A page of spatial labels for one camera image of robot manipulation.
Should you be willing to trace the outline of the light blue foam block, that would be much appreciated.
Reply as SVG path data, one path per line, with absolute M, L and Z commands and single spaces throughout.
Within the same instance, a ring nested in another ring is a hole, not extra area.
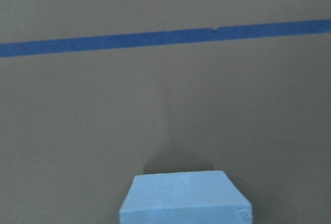
M 134 177 L 120 223 L 252 223 L 251 203 L 222 171 Z

